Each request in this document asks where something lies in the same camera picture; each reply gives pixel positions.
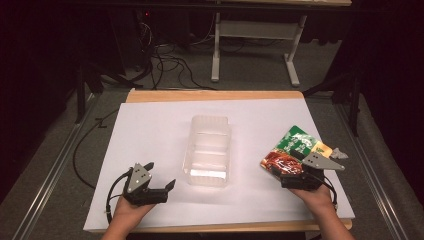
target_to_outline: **gray carpet floor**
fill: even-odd
[[[166,71],[162,75],[158,89],[196,86],[190,79],[187,67],[185,66],[183,70],[175,58],[171,60],[173,56],[186,61],[193,80],[201,86],[218,90],[303,91],[323,80],[339,47],[338,44],[320,46],[315,41],[300,44],[294,62],[301,86],[293,88],[282,62],[282,53],[287,49],[288,43],[270,43],[252,40],[237,52],[234,51],[239,49],[240,45],[234,42],[224,43],[219,83],[210,82],[212,61],[210,45],[196,45],[191,47],[190,51],[165,46],[160,48],[159,52],[162,60],[169,59],[164,62],[163,67],[158,59],[153,59],[155,67],[153,78],[157,81],[160,76],[158,68],[163,68]],[[137,73],[128,69],[128,78],[135,74]],[[139,83],[144,84],[146,90],[153,87],[150,77]],[[68,102],[67,110],[46,132],[45,139],[32,161],[0,206],[0,239],[12,239],[17,231],[17,236],[22,237],[21,239],[100,239],[101,235],[82,230],[94,191],[76,177],[72,167],[72,155],[77,142],[95,125],[95,118],[106,116],[117,109],[120,103],[125,102],[129,89],[107,83],[104,85],[103,94],[87,95],[90,111],[87,112],[83,124],[74,123],[77,112],[74,94]],[[331,92],[320,92],[306,100],[323,142],[338,147],[349,156],[348,159],[341,160],[347,171],[338,173],[338,176],[356,215],[351,229],[352,234],[357,239],[424,239],[422,206],[384,144],[365,99],[361,98],[360,101],[359,137],[354,137],[346,127],[346,106],[332,104],[329,98],[331,94]],[[97,182],[115,119],[116,114],[113,114],[103,122],[106,128],[94,129],[81,143],[75,155],[79,173],[93,185]],[[75,141],[69,143],[69,139],[73,138]],[[70,145],[70,148],[67,152],[63,152],[63,147],[66,145]],[[45,192],[45,200],[41,201],[39,206],[31,208],[52,169],[59,169],[57,180],[49,182],[52,191]],[[30,208],[37,209],[36,214],[31,219],[31,224],[21,226],[21,222],[28,219],[25,217]],[[317,234],[318,232],[308,232],[306,235],[302,233],[301,236],[310,239]],[[260,239],[297,239],[297,236],[287,236],[285,233],[138,237],[250,239],[247,236]]]

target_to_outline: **transparent plastic tray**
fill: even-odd
[[[225,187],[229,179],[230,142],[227,117],[194,116],[183,164],[188,183]]]

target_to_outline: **table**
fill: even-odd
[[[303,95],[300,92],[287,92],[287,91],[131,91],[128,95],[128,98],[126,100],[127,105],[123,105],[121,106],[121,110],[120,110],[120,115],[118,116],[117,119],[117,123],[115,125],[115,129],[114,129],[114,134],[112,135],[111,138],[111,142],[109,144],[109,148],[107,151],[107,154],[105,156],[105,160],[102,166],[102,171],[100,173],[100,177],[99,177],[99,181],[98,181],[98,185],[96,187],[96,192],[93,198],[93,202],[90,208],[90,213],[89,216],[87,217],[87,221],[86,221],[86,225],[84,227],[85,230],[87,231],[91,231],[91,232],[102,232],[105,230],[105,228],[107,227],[107,222],[103,213],[103,207],[104,207],[104,199],[105,199],[105,193],[108,191],[110,185],[109,182],[112,181],[113,182],[113,177],[111,176],[115,176],[115,175],[120,175],[119,168],[122,168],[125,164],[129,164],[131,161],[133,161],[133,158],[136,157],[139,153],[134,153],[135,155],[133,155],[133,153],[131,153],[132,149],[138,149],[137,151],[141,151],[142,153],[140,153],[143,158],[151,158],[151,157],[155,157],[155,159],[158,161],[157,164],[155,164],[155,168],[151,171],[151,173],[153,174],[153,179],[159,182],[166,182],[166,181],[170,181],[171,176],[164,176],[164,175],[160,175],[160,176],[155,176],[155,170],[158,172],[171,172],[171,171],[175,171],[175,166],[169,166],[165,167],[163,166],[164,162],[160,161],[161,157],[161,152],[157,152],[157,151],[152,151],[152,146],[155,146],[155,142],[156,141],[163,141],[163,138],[156,138],[156,136],[152,135],[152,131],[157,131],[157,130],[152,130],[152,129],[156,129],[154,125],[155,121],[158,121],[158,119],[162,118],[163,116],[168,116],[167,114],[170,114],[170,116],[176,116],[175,115],[175,111],[178,112],[181,115],[187,115],[187,114],[191,114],[192,108],[199,108],[199,106],[197,104],[201,104],[200,109],[203,109],[205,106],[207,106],[206,108],[213,108],[213,106],[211,107],[212,103],[222,103],[224,100],[225,104],[224,105],[219,105],[219,106],[225,106],[224,108],[230,108],[228,109],[228,111],[226,111],[225,109],[222,110],[222,112],[220,113],[227,113],[227,114],[231,114],[231,112],[233,112],[233,109],[230,107],[231,104],[236,104],[236,106],[242,106],[242,105],[237,105],[237,104],[243,104],[245,102],[248,102],[249,104],[263,104],[264,102],[266,103],[267,106],[269,106],[270,110],[269,111],[274,111],[276,109],[282,109],[282,111],[284,110],[289,110],[289,109],[296,109],[296,116],[293,117],[293,121],[301,124],[302,126],[304,126],[306,129],[306,131],[308,133],[310,133],[311,135],[315,135],[318,136],[318,133],[316,132],[316,128],[313,124],[312,118],[310,117],[309,111],[306,107],[306,104],[301,104],[302,102],[304,103],[304,99],[303,99]],[[207,101],[207,105],[203,105],[201,102]],[[292,104],[283,104],[281,105],[281,102],[278,102],[278,104],[276,105],[277,108],[274,108],[274,105],[269,105],[269,104],[273,104],[274,101],[285,101],[285,103],[292,103]],[[164,109],[168,110],[171,113],[167,113],[165,115],[160,115],[158,116],[158,119],[153,119],[150,122],[150,126],[149,128],[146,128],[146,132],[144,132],[144,130],[141,130],[144,134],[144,138],[149,138],[149,141],[143,141],[141,140],[139,137],[137,140],[138,142],[140,142],[140,144],[136,143],[136,145],[134,144],[134,141],[132,141],[132,138],[128,137],[129,139],[123,139],[123,136],[128,136],[133,134],[133,132],[137,132],[137,136],[139,136],[140,132],[139,132],[139,128],[137,128],[136,126],[133,125],[128,125],[130,122],[132,124],[135,123],[139,123],[140,121],[144,121],[143,118],[149,118],[147,115],[149,114],[149,112],[145,109],[142,113],[135,113],[130,114],[131,117],[130,118],[134,118],[133,120],[129,120],[129,122],[127,122],[127,119],[123,119],[123,117],[121,116],[122,111],[126,112],[126,111],[134,111],[134,112],[138,112],[139,109],[136,106],[140,106],[139,104],[134,105],[131,103],[140,103],[140,102],[145,102],[148,104],[142,104],[143,105],[143,109],[146,106],[147,108],[151,108],[153,107],[165,107]],[[177,109],[178,104],[182,104],[182,105],[189,105],[188,108],[190,108],[189,110],[187,109]],[[160,109],[161,111],[158,110],[158,112],[155,112],[155,114],[160,114],[160,112],[163,112],[163,109]],[[254,123],[255,122],[255,116],[258,117],[256,114],[252,115],[250,114],[252,119],[249,119],[249,123],[250,120]],[[154,135],[161,135],[164,134],[164,132],[167,132],[167,134],[170,133],[170,129],[175,128],[175,126],[180,126],[181,128],[183,128],[183,126],[181,125],[181,122],[178,122],[178,117],[174,117],[174,119],[170,120],[170,121],[166,121],[168,124],[170,124],[171,126],[164,126],[163,124],[160,125],[162,126],[159,130],[159,132],[154,132]],[[229,116],[229,121],[231,124],[231,121],[233,123],[233,131],[235,132],[235,140],[233,140],[233,142],[235,141],[238,144],[238,147],[240,147],[240,145],[244,146],[243,143],[249,143],[249,141],[245,141],[244,139],[246,138],[245,135],[243,135],[243,131],[241,129],[246,130],[246,126],[243,126],[242,123],[240,123],[240,121],[238,120],[240,119],[240,116],[237,116],[235,114]],[[130,127],[130,129],[125,130],[125,128],[123,128],[124,125],[127,125],[128,127]],[[248,124],[248,127],[251,129],[252,128],[252,124]],[[257,140],[258,142],[258,146],[255,146],[253,148],[249,147],[247,150],[243,150],[243,153],[246,152],[247,156],[252,156],[253,155],[253,162],[254,164],[245,164],[245,165],[249,165],[249,167],[247,167],[246,169],[251,169],[253,168],[254,172],[251,172],[251,174],[249,174],[249,177],[251,177],[251,175],[257,175],[255,177],[256,181],[255,182],[250,182],[249,187],[252,186],[254,187],[256,185],[255,192],[258,193],[259,196],[262,196],[261,193],[263,194],[270,194],[270,201],[269,202],[273,202],[273,198],[279,198],[281,192],[283,192],[282,194],[288,194],[285,195],[285,197],[283,199],[285,199],[286,201],[283,201],[285,203],[284,204],[288,204],[290,205],[290,201],[295,201],[293,204],[297,207],[294,207],[295,209],[297,209],[299,207],[299,210],[295,210],[294,212],[296,212],[295,214],[293,214],[295,220],[293,221],[287,221],[287,219],[285,221],[269,221],[267,220],[269,219],[274,219],[274,216],[266,216],[264,219],[261,219],[263,217],[261,216],[249,216],[246,214],[246,216],[243,216],[243,214],[245,214],[245,210],[244,210],[244,206],[246,206],[246,209],[249,209],[249,211],[247,212],[252,212],[252,214],[256,213],[261,213],[262,210],[266,211],[266,209],[268,209],[267,207],[265,207],[266,209],[257,209],[254,206],[252,207],[251,205],[249,205],[249,201],[251,200],[252,202],[255,201],[259,201],[259,199],[261,198],[257,198],[256,194],[255,196],[251,195],[250,197],[252,197],[252,199],[249,199],[249,201],[240,201],[238,202],[238,200],[236,202],[233,201],[227,201],[225,200],[225,198],[220,198],[220,197],[214,197],[216,199],[218,199],[220,201],[220,204],[224,204],[224,205],[214,205],[214,204],[206,204],[206,205],[202,205],[202,204],[192,204],[190,203],[186,203],[187,201],[187,195],[188,194],[184,194],[187,193],[187,191],[190,191],[190,194],[197,194],[196,191],[199,190],[193,190],[193,189],[189,189],[189,186],[187,186],[187,184],[184,183],[183,178],[178,175],[179,173],[175,173],[174,175],[177,178],[177,184],[176,184],[176,188],[170,192],[170,200],[168,201],[168,203],[164,204],[164,206],[159,205],[160,207],[156,207],[154,209],[154,211],[156,212],[152,212],[151,217],[150,218],[146,218],[142,225],[139,226],[139,228],[137,228],[135,231],[136,232],[235,232],[235,231],[309,231],[309,230],[317,230],[318,226],[315,224],[315,222],[312,220],[312,216],[306,216],[305,214],[309,214],[309,212],[307,211],[306,208],[304,208],[303,203],[298,202],[300,201],[299,199],[297,199],[296,197],[294,197],[293,199],[288,199],[293,197],[292,194],[288,191],[286,191],[286,193],[284,193],[283,190],[281,190],[281,188],[279,187],[279,183],[278,181],[275,181],[275,179],[271,176],[268,176],[268,174],[265,174],[264,172],[261,172],[262,170],[256,171],[256,169],[259,169],[259,159],[261,158],[261,154],[262,152],[265,152],[267,150],[270,150],[276,143],[277,139],[268,139],[269,135],[268,132],[262,136],[262,138],[260,136],[258,136],[257,130],[251,130],[253,131],[255,134],[255,141]],[[284,133],[281,133],[281,129],[280,130],[276,130],[276,134],[271,134],[274,135],[274,137],[277,138],[281,138],[282,135]],[[172,147],[168,147],[168,145],[176,145],[176,144],[180,144],[181,143],[177,143],[177,142],[181,142],[184,141],[183,139],[181,139],[181,134],[175,134],[175,136],[177,137],[173,137],[174,134],[170,134],[169,139],[167,139],[169,144],[165,144],[167,147],[164,147],[163,151],[164,152],[172,152],[172,155],[181,155],[181,151],[180,150],[175,150],[175,148]],[[262,150],[256,150],[255,148],[258,148],[259,145],[261,145],[260,143],[264,142],[262,146]],[[236,156],[239,156],[239,158],[243,159],[244,161],[248,162],[246,157],[240,156],[240,151],[237,151],[237,144],[235,144],[236,146],[233,146],[232,149],[236,149],[234,152],[234,154]],[[122,150],[122,146],[125,146],[125,153]],[[119,158],[119,164],[117,165],[117,163],[114,163],[114,161]],[[171,164],[170,161],[172,161],[174,158],[173,157],[168,157],[168,164]],[[246,170],[243,166],[241,166],[239,164],[240,160],[237,160],[237,157],[235,157],[233,159],[233,164],[234,165],[238,165],[237,169],[243,169],[243,172],[247,172],[244,171]],[[337,181],[337,176],[335,175],[334,172],[326,172],[327,176],[332,179],[333,184],[335,184],[336,188],[338,188],[337,192],[339,195],[339,199],[340,199],[340,210],[339,213],[342,214],[343,216],[345,216],[345,218],[343,218],[343,223],[346,225],[347,228],[351,228],[352,227],[352,222],[351,222],[351,218],[354,217],[353,212],[351,212],[351,208],[350,205],[348,204],[347,199],[345,199],[345,201],[343,200],[346,196],[344,194],[344,191],[341,187],[341,185],[339,185],[340,183]],[[244,176],[240,177],[240,174],[234,174],[233,173],[236,180],[233,180],[234,183],[237,182],[243,182],[243,183],[249,183],[250,179],[249,178],[244,178]],[[231,191],[232,194],[235,194],[235,198],[237,199],[238,196],[243,196],[241,197],[243,200],[247,198],[244,198],[244,194],[245,192],[243,192],[242,190],[240,190],[239,193],[237,193],[237,189],[243,188],[243,186],[241,186],[240,184],[238,185],[234,185],[234,186],[228,186],[228,187],[232,187],[232,189],[227,189],[227,190],[222,190],[223,193],[225,193],[225,191]],[[188,220],[181,220],[181,218],[177,219],[178,223],[176,223],[177,221],[173,220],[173,213],[178,213],[181,208],[187,207],[189,206],[190,209],[195,209],[192,212],[190,212],[191,210],[186,210],[187,212],[185,212],[185,216],[188,218]],[[202,216],[202,214],[204,212],[203,209],[204,208],[208,208],[208,209],[215,209],[215,208],[223,208],[226,209],[225,213],[223,213],[222,216],[227,215],[230,217],[226,217],[225,220],[218,219],[216,221],[227,221],[223,224],[220,224],[219,222],[213,222],[215,220],[205,220],[205,219],[197,219],[196,223],[199,222],[198,225],[193,224],[193,221],[191,221],[190,216]],[[258,219],[257,221],[255,220],[249,220],[249,222],[237,222],[240,221],[240,219],[228,219],[231,218],[233,215],[231,215],[231,212],[227,212],[227,211],[232,211],[232,209],[235,209],[235,211],[238,211],[238,214],[242,216],[242,218],[246,218],[246,219]]]
[[[274,3],[274,4],[298,4],[298,5],[316,5],[316,6],[350,6],[350,0],[330,0],[330,1],[298,1],[298,0],[223,0],[221,2],[244,2],[244,3]],[[215,45],[212,59],[212,82],[219,81],[220,49],[219,40],[221,37],[244,37],[244,38],[262,38],[262,39],[286,39],[291,41],[289,53],[283,54],[283,59],[289,73],[290,81],[293,87],[300,85],[296,69],[293,64],[293,58],[302,36],[303,28],[306,23],[306,15],[302,15],[298,22],[294,23],[270,23],[270,22],[252,22],[252,21],[234,21],[221,20],[221,14],[218,12],[215,16]]]

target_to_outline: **dark background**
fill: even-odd
[[[1,200],[25,169],[47,128],[66,108],[67,98],[75,89],[79,60],[91,58],[117,73],[140,61],[122,48],[128,45],[126,34],[136,34],[131,12],[75,12],[45,3],[0,3]],[[386,14],[312,15],[301,41],[319,39],[325,44],[344,39],[327,77],[349,71],[358,73],[361,92],[386,144],[423,203],[424,167],[419,151],[424,111],[420,87],[424,67],[423,4],[353,1],[352,8],[377,9]],[[173,12],[166,19],[161,13],[152,11],[148,21],[162,38],[181,47],[188,46],[188,33],[203,36],[209,28],[210,19],[199,12]],[[224,17],[245,19],[246,15]],[[362,63],[359,70],[355,68],[358,62]]]

